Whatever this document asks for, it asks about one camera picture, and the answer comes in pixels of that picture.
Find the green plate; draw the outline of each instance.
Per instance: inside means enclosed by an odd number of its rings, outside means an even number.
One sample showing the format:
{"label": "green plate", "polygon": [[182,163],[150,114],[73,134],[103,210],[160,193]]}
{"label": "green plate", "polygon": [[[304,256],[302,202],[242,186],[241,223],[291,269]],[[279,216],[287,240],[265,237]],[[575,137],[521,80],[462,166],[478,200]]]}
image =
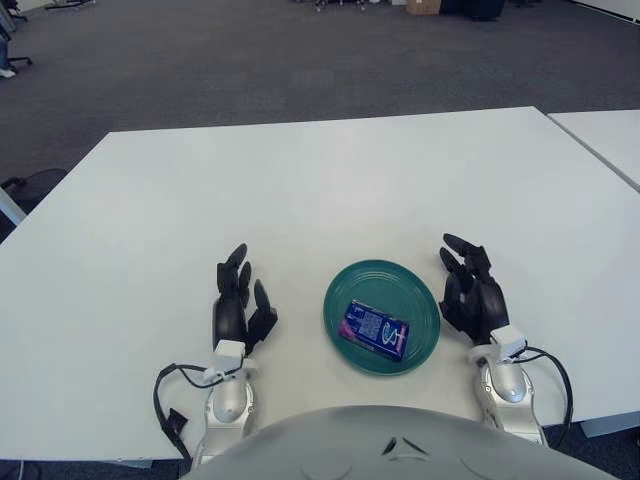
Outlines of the green plate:
{"label": "green plate", "polygon": [[[395,362],[338,334],[351,303],[358,300],[409,324],[402,361]],[[422,281],[406,268],[384,260],[365,260],[342,270],[324,297],[324,325],[338,351],[353,365],[378,375],[398,375],[422,364],[438,343],[438,306]]]}

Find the plate rim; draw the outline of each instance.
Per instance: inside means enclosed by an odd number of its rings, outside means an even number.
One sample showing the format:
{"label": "plate rim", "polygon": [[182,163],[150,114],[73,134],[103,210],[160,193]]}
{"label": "plate rim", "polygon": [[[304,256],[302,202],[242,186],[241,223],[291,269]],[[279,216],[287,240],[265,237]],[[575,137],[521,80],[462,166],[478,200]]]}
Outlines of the plate rim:
{"label": "plate rim", "polygon": [[[347,357],[342,350],[340,350],[338,348],[338,346],[336,345],[336,342],[333,339],[332,336],[332,332],[329,329],[329,325],[327,322],[327,302],[328,302],[328,297],[329,297],[329,292],[331,292],[332,290],[335,290],[333,287],[333,285],[335,284],[335,282],[338,280],[338,278],[340,278],[340,276],[348,269],[352,268],[352,267],[356,267],[357,265],[363,264],[363,263],[370,263],[370,262],[376,262],[376,263],[383,263],[383,264],[388,264],[388,265],[392,265],[394,267],[399,267],[401,270],[404,270],[405,272],[409,273],[410,277],[413,277],[415,280],[417,280],[417,284],[418,287],[423,290],[424,292],[427,293],[427,300],[430,301],[430,303],[432,304],[432,306],[434,307],[434,310],[437,312],[437,316],[438,316],[438,322],[436,323],[436,328],[437,328],[437,334],[435,335],[435,341],[433,342],[433,345],[431,346],[430,351],[427,353],[427,355],[425,355],[425,357],[418,363],[416,363],[415,365],[413,365],[410,368],[407,368],[405,370],[400,370],[398,372],[378,372],[375,370],[371,370],[368,369],[366,367],[363,367],[362,365],[354,362],[353,360],[351,360],[349,357]],[[405,373],[409,373],[412,370],[415,370],[416,368],[418,368],[419,366],[421,366],[424,362],[427,361],[427,359],[433,354],[433,352],[435,351],[436,347],[438,346],[438,343],[440,341],[440,310],[438,309],[438,303],[436,302],[435,298],[433,297],[433,294],[431,293],[431,290],[429,290],[429,287],[427,287],[427,285],[420,279],[420,277],[418,277],[415,273],[413,273],[411,270],[409,270],[407,267],[400,265],[399,263],[396,262],[392,262],[390,260],[383,260],[383,259],[378,259],[378,258],[369,258],[366,260],[360,260],[358,262],[352,263],[350,265],[347,265],[346,267],[344,267],[342,270],[340,270],[335,277],[333,277],[333,280],[331,280],[331,283],[329,283],[329,286],[327,287],[327,291],[325,292],[324,295],[324,300],[322,302],[322,323],[324,324],[324,329],[325,332],[327,333],[327,336],[329,337],[329,341],[331,342],[331,344],[333,345],[333,348],[335,350],[338,351],[338,353],[340,354],[340,356],[343,358],[343,360],[345,360],[349,365],[352,365],[353,367],[355,367],[356,369],[366,372],[370,375],[379,375],[379,376],[386,376],[386,377],[392,377],[392,376],[397,376],[397,375],[403,375]]]}

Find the cardboard box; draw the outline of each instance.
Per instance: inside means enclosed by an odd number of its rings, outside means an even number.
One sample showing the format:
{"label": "cardboard box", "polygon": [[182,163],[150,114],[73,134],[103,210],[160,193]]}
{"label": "cardboard box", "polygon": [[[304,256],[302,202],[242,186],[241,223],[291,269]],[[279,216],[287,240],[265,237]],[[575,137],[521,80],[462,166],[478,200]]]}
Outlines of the cardboard box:
{"label": "cardboard box", "polygon": [[438,15],[441,0],[407,0],[407,12],[411,15]]}

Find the box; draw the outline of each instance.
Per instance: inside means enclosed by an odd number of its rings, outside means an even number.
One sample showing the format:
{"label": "box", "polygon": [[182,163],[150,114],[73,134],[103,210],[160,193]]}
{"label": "box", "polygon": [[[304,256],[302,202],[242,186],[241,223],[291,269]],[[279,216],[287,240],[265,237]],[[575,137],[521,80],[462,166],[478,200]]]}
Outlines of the box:
{"label": "box", "polygon": [[338,334],[356,345],[399,362],[407,346],[409,324],[352,300],[342,318]]}
{"label": "box", "polygon": [[411,15],[440,14],[441,0],[407,0],[407,12]]}

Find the white sneaker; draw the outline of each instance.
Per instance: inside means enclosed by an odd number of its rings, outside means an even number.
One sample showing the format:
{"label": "white sneaker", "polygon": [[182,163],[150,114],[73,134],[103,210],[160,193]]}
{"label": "white sneaker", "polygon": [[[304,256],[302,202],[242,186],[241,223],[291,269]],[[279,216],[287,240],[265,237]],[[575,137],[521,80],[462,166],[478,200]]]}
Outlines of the white sneaker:
{"label": "white sneaker", "polygon": [[0,77],[11,78],[15,76],[16,76],[16,72],[14,72],[13,70],[3,70],[0,68]]}

